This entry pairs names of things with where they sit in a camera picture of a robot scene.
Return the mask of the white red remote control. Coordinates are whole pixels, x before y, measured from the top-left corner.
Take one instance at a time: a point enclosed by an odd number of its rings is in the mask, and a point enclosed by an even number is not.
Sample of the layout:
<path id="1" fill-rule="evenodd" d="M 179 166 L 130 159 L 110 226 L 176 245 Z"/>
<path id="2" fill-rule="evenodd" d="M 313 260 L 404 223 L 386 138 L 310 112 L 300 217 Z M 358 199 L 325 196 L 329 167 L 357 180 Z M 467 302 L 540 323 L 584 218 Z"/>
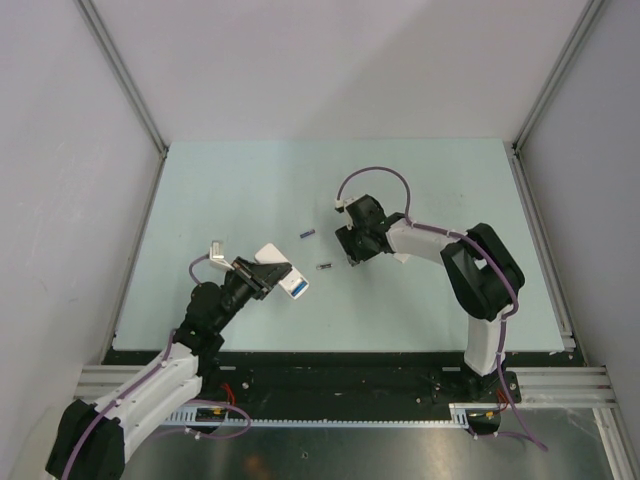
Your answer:
<path id="1" fill-rule="evenodd" d="M 292 299 L 301 297 L 309 288 L 309 281 L 273 244 L 268 243 L 254 256 L 257 264 L 273 267 L 277 285 Z"/>

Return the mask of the blue battery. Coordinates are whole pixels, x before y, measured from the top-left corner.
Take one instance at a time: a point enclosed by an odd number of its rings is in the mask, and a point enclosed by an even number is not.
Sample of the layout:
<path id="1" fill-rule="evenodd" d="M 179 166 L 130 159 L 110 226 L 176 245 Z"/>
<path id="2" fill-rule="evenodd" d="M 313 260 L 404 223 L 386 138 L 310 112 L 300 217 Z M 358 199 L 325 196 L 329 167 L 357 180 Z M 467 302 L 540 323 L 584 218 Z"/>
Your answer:
<path id="1" fill-rule="evenodd" d="M 303 292 L 307 287 L 308 287 L 308 283 L 306 281 L 301 281 L 291 289 L 290 294 L 292 296 L 297 296 L 298 294 Z"/>

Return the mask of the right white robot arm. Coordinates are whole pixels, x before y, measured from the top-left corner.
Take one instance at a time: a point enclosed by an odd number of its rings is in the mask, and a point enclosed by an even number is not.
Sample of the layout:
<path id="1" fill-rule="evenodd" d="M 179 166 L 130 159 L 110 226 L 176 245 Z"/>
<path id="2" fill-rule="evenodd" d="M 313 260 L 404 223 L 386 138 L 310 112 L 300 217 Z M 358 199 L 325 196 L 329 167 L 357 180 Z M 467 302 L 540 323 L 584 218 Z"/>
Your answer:
<path id="1" fill-rule="evenodd" d="M 459 233 L 388 215 L 370 195 L 337 200 L 335 210 L 346 225 L 335 235 L 353 266 L 380 254 L 404 262 L 420 257 L 444 267 L 454 296 L 468 314 L 463 393 L 484 401 L 497 389 L 493 373 L 504 359 L 506 319 L 517 312 L 524 274 L 495 230 L 479 223 Z"/>

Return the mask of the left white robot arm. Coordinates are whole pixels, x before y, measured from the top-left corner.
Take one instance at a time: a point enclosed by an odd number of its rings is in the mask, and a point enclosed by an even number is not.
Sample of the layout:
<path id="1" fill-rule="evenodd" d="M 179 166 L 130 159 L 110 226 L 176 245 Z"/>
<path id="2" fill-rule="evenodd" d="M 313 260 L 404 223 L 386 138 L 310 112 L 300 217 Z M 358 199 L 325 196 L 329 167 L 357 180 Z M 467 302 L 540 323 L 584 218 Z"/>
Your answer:
<path id="1" fill-rule="evenodd" d="M 93 402 L 64 410 L 45 470 L 55 479 L 118 479 L 135 450 L 183 404 L 221 387 L 216 355 L 223 329 L 252 299 L 293 272 L 286 260 L 235 258 L 222 284 L 201 282 L 166 346 L 134 377 Z"/>

